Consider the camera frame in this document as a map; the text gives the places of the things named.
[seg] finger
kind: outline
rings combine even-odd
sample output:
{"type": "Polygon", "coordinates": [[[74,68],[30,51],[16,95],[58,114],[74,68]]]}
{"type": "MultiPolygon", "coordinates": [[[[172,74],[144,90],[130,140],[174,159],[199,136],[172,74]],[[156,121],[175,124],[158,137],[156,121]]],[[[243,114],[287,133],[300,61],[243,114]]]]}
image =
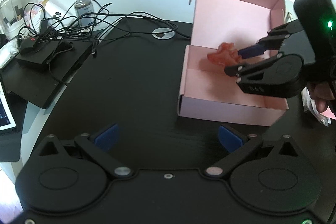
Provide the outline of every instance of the finger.
{"type": "Polygon", "coordinates": [[[315,101],[316,109],[318,112],[322,113],[327,110],[328,104],[326,100],[317,98],[314,101],[315,101]]]}
{"type": "Polygon", "coordinates": [[[307,84],[307,89],[309,91],[310,98],[312,98],[313,100],[315,100],[317,98],[317,96],[315,95],[315,92],[314,92],[315,87],[316,87],[316,84],[314,84],[314,83],[308,83],[307,84]]]}
{"type": "Polygon", "coordinates": [[[314,94],[321,99],[335,100],[335,97],[327,82],[318,84],[314,89],[314,94]]]}

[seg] circular cap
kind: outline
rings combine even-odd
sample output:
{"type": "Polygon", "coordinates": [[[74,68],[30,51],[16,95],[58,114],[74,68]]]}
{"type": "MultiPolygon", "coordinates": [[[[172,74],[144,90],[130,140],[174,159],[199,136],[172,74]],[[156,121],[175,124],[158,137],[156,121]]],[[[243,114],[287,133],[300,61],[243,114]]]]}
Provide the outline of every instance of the circular cap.
{"type": "Polygon", "coordinates": [[[119,175],[119,176],[127,176],[131,173],[131,170],[130,168],[126,166],[121,166],[121,167],[115,168],[114,173],[116,173],[116,175],[119,175]]]}
{"type": "Polygon", "coordinates": [[[70,168],[51,168],[40,175],[40,183],[47,189],[61,190],[73,186],[78,173],[70,168]]]}
{"type": "Polygon", "coordinates": [[[298,182],[297,176],[286,169],[272,168],[259,174],[260,183],[268,189],[283,191],[293,188],[298,182]]]}
{"type": "Polygon", "coordinates": [[[319,177],[305,160],[274,153],[239,165],[231,174],[230,184],[252,208],[272,213],[307,208],[321,190],[319,177]]]}
{"type": "Polygon", "coordinates": [[[33,163],[28,161],[29,168],[21,170],[16,191],[28,208],[71,212],[91,204],[104,192],[107,177],[101,167],[62,153],[38,156],[33,163]]]}
{"type": "Polygon", "coordinates": [[[212,167],[209,167],[208,169],[206,169],[206,172],[207,172],[208,175],[218,176],[221,173],[223,173],[223,169],[220,168],[220,167],[217,167],[217,166],[212,166],[212,167]]]}

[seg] tablet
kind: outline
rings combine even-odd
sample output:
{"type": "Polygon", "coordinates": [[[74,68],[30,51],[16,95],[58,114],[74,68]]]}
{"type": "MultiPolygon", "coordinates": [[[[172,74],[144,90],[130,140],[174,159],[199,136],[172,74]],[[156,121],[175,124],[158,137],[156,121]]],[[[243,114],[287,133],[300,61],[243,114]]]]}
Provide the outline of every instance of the tablet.
{"type": "Polygon", "coordinates": [[[0,134],[4,129],[16,127],[16,123],[7,104],[5,93],[3,92],[2,83],[0,81],[0,134]]]}

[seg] black tabletop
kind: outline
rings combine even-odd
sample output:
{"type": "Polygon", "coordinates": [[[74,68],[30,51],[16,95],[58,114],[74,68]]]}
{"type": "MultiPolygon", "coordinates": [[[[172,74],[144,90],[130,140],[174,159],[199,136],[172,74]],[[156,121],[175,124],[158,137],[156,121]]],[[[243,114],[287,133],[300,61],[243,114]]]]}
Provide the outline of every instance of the black tabletop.
{"type": "MultiPolygon", "coordinates": [[[[129,19],[133,31],[152,32],[157,23],[129,19]]],[[[192,25],[179,31],[191,34],[192,25]]],[[[108,38],[124,32],[114,29],[108,38]]],[[[180,35],[158,40],[150,34],[102,42],[96,58],[79,69],[49,116],[37,144],[47,135],[72,139],[116,122],[120,140],[109,154],[137,168],[201,169],[226,155],[217,139],[221,123],[177,116],[177,97],[189,40],[180,35]]],[[[315,212],[324,220],[336,199],[336,127],[328,128],[303,112],[299,96],[288,100],[289,110],[271,127],[230,124],[243,134],[262,134],[277,140],[290,134],[309,158],[322,181],[315,212]]]]}
{"type": "MultiPolygon", "coordinates": [[[[91,42],[79,40],[71,40],[71,42],[73,50],[60,54],[52,62],[51,70],[58,79],[66,80],[90,54],[91,42]]],[[[13,92],[41,108],[47,108],[63,86],[50,75],[48,70],[39,72],[20,66],[16,59],[4,67],[2,77],[7,92],[13,92]]]]}
{"type": "Polygon", "coordinates": [[[16,127],[0,131],[0,162],[19,161],[27,101],[16,94],[7,94],[6,99],[16,127]]]}

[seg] red gummy candy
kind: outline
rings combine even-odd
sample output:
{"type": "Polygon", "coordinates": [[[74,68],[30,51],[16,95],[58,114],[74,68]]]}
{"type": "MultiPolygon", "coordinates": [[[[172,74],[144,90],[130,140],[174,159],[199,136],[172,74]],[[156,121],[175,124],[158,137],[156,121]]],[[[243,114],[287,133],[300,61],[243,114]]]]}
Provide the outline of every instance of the red gummy candy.
{"type": "Polygon", "coordinates": [[[226,66],[234,66],[243,62],[238,50],[233,49],[235,44],[223,42],[219,45],[216,52],[208,54],[208,60],[218,66],[225,68],[226,66]]]}

